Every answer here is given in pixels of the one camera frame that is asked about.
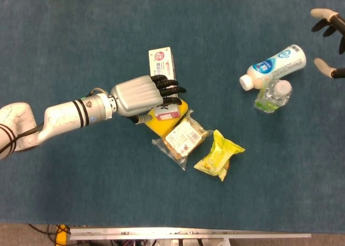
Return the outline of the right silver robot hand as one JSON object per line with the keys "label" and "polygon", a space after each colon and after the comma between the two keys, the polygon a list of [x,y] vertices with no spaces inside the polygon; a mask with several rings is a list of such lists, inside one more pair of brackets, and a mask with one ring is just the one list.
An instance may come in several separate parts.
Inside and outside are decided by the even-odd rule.
{"label": "right silver robot hand", "polygon": [[[332,35],[335,31],[338,31],[342,35],[339,44],[339,54],[344,54],[344,18],[342,18],[338,12],[326,8],[311,9],[310,15],[319,19],[319,21],[311,28],[311,32],[320,31],[327,26],[328,28],[323,33],[324,37]],[[314,64],[322,74],[329,78],[344,78],[344,68],[337,69],[331,67],[321,58],[315,58]]]}

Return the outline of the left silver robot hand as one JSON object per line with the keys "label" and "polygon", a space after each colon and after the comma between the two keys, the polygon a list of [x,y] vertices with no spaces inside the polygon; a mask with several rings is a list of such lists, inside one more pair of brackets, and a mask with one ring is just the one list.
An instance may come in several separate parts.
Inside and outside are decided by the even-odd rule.
{"label": "left silver robot hand", "polygon": [[149,121],[145,113],[153,108],[181,105],[178,94],[186,91],[177,80],[169,80],[164,75],[145,75],[115,85],[111,96],[115,99],[117,114],[142,124]]}

